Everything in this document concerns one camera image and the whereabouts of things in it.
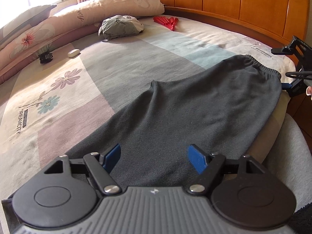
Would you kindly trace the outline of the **person right hand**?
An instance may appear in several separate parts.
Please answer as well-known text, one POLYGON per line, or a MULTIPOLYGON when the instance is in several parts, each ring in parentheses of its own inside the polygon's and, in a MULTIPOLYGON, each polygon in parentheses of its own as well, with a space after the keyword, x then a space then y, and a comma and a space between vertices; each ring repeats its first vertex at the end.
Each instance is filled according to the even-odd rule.
POLYGON ((311 100, 312 100, 312 86, 308 86, 306 89, 306 95, 310 96, 311 100))

